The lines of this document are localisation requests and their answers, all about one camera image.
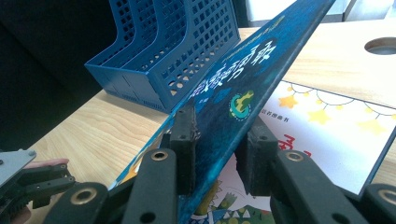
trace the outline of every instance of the wooden table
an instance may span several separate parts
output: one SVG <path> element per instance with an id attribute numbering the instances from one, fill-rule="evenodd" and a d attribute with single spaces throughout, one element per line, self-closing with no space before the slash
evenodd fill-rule
<path id="1" fill-rule="evenodd" d="M 242 39 L 255 30 L 241 29 Z M 321 24 L 284 79 L 396 108 L 396 55 L 364 49 L 368 41 L 384 36 L 396 37 L 396 20 Z M 37 161 L 70 159 L 69 170 L 79 182 L 109 186 L 166 117 L 100 91 L 32 148 Z M 394 167 L 396 144 L 374 182 L 396 186 Z M 29 223 L 42 222 L 47 210 L 35 210 Z"/>

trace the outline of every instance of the bolt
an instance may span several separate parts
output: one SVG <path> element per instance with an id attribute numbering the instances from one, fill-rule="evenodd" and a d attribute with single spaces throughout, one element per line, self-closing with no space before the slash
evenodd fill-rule
<path id="1" fill-rule="evenodd" d="M 34 150 L 29 150 L 28 154 L 29 154 L 29 156 L 35 156 L 35 151 Z"/>

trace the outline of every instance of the blue plastic file holder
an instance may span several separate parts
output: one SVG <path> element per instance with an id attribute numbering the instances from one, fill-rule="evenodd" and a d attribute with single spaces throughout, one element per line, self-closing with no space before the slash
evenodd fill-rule
<path id="1" fill-rule="evenodd" d="M 117 39 L 85 66 L 107 93 L 165 113 L 240 40 L 231 0 L 110 5 Z"/>

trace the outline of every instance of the logo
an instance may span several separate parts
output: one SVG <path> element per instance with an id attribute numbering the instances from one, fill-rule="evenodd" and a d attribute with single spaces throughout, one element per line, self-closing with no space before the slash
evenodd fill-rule
<path id="1" fill-rule="evenodd" d="M 239 121 L 246 119 L 250 115 L 250 102 L 253 95 L 253 91 L 236 94 L 230 102 L 230 117 Z"/>

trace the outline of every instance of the children's book cover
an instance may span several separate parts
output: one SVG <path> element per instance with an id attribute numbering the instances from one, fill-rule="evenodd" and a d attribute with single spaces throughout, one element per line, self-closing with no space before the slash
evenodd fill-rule
<path id="1" fill-rule="evenodd" d="M 371 182 L 395 137 L 396 109 L 281 81 L 260 113 L 280 149 L 309 155 L 351 195 Z M 190 224 L 275 223 L 269 197 L 246 194 L 232 155 Z"/>

